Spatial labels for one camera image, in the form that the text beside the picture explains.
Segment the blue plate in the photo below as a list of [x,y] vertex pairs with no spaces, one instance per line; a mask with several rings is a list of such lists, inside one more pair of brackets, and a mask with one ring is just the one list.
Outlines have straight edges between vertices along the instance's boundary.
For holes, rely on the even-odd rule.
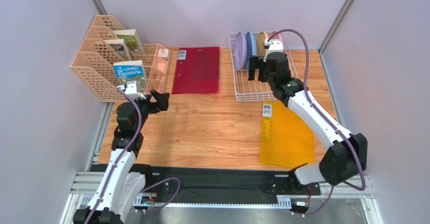
[[245,61],[246,69],[249,69],[250,66],[250,57],[257,56],[257,47],[256,47],[256,39],[253,33],[246,33],[246,41],[247,41],[247,56]]

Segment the purple plate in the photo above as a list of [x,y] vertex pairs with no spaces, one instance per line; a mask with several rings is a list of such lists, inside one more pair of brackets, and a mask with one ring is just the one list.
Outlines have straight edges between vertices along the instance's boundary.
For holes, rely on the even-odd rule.
[[238,71],[243,69],[243,67],[245,66],[246,56],[247,56],[246,36],[242,32],[237,33],[234,52],[235,52],[235,59],[234,59],[235,70]]

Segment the pink plate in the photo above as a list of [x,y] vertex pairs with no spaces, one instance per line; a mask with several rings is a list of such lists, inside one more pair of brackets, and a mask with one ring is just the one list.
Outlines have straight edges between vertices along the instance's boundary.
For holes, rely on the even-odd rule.
[[[269,37],[272,37],[273,35],[275,35],[275,33],[276,33],[276,31],[271,32],[271,33],[270,33],[270,35],[269,35]],[[284,48],[284,49],[286,49],[285,42],[284,42],[284,39],[282,38],[282,34],[281,34],[281,33],[280,33],[280,34],[275,35],[275,36],[273,37],[273,39],[277,39],[277,40],[279,40],[279,41],[282,43],[283,48]]]

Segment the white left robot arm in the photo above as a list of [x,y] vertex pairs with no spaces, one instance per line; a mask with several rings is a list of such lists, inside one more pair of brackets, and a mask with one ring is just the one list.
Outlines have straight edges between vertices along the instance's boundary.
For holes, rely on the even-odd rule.
[[109,163],[95,194],[84,209],[76,210],[73,223],[125,223],[134,200],[146,186],[149,166],[137,164],[143,142],[142,127],[150,114],[167,111],[169,93],[151,90],[132,96],[119,91],[127,102],[117,109]]

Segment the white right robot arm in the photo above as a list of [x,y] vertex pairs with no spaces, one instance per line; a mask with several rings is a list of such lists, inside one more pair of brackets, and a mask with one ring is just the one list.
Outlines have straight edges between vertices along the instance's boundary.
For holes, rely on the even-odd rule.
[[365,189],[364,170],[367,162],[367,139],[353,134],[331,117],[312,96],[310,90],[298,78],[291,75],[289,60],[283,52],[272,52],[266,57],[249,58],[248,79],[267,82],[276,99],[298,115],[317,136],[326,153],[319,163],[303,164],[289,171],[292,188],[326,182],[332,186],[344,183],[359,175]]

